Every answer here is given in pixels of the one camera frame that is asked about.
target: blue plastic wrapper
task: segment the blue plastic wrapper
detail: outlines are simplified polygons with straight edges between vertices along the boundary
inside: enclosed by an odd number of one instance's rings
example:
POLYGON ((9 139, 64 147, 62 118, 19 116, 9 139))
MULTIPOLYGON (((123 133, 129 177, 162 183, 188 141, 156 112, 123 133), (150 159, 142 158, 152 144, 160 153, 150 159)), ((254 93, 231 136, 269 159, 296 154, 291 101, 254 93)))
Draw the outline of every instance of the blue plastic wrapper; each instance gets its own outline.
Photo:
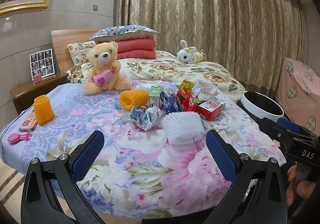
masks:
POLYGON ((133 124, 144 131, 148 131, 156 125, 161 114, 161 110, 156 106, 150 108, 141 106, 140 109, 132 107, 130 111, 130 117, 133 124))
POLYGON ((176 94, 172 93, 167 88, 160 93, 160 99, 163 103, 166 115, 174 112, 182 112, 180 101, 176 94))

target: teddy bear's foot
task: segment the teddy bear's foot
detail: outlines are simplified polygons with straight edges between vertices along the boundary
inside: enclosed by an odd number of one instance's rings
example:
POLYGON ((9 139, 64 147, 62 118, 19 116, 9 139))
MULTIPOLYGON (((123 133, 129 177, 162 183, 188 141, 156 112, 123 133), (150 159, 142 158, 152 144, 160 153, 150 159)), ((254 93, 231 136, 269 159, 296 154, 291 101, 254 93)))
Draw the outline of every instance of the teddy bear's foot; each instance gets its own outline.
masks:
POLYGON ((101 88, 96 85, 94 82, 87 82, 85 83, 85 85, 83 86, 83 89, 82 89, 83 93, 85 95, 95 95, 95 94, 98 94, 100 93, 102 90, 101 88))
POLYGON ((114 89, 118 91, 129 90, 132 86, 132 82, 126 77, 119 77, 115 83, 114 89))

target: pink hair brush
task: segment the pink hair brush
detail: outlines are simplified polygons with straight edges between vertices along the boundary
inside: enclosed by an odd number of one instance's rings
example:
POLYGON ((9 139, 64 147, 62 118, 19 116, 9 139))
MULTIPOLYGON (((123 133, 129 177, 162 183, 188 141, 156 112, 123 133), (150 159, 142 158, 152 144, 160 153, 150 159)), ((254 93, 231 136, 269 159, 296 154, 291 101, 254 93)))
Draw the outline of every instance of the pink hair brush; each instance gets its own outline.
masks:
POLYGON ((13 133, 13 134, 9 135, 7 140, 10 144, 15 144, 21 140, 29 141, 30 138, 31 138, 31 132, 28 131, 25 135, 13 133))

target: pink toy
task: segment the pink toy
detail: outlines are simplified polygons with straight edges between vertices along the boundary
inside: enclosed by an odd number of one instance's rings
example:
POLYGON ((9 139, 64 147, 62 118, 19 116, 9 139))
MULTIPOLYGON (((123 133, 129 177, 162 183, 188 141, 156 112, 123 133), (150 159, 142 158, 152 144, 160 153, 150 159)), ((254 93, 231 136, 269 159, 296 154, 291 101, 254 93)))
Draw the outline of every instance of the pink toy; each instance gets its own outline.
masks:
POLYGON ((21 140, 29 141, 30 138, 31 138, 31 132, 28 131, 25 135, 13 133, 13 134, 9 135, 7 140, 10 144, 15 144, 21 140))
POLYGON ((93 81, 98 85, 102 86, 103 84, 109 82, 113 78, 113 73, 116 68, 112 67, 112 70, 106 69, 98 75, 93 77, 93 81))

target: black trash bag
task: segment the black trash bag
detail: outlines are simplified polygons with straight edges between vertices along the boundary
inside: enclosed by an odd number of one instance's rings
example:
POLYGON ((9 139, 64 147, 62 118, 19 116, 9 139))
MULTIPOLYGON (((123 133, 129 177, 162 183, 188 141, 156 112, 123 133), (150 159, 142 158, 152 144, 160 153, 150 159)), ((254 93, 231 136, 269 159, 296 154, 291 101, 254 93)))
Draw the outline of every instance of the black trash bag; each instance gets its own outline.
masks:
POLYGON ((252 104, 259 107, 260 109, 276 116, 282 115, 282 110, 280 109, 280 107, 265 96, 250 91, 245 92, 244 96, 247 100, 249 100, 252 104))

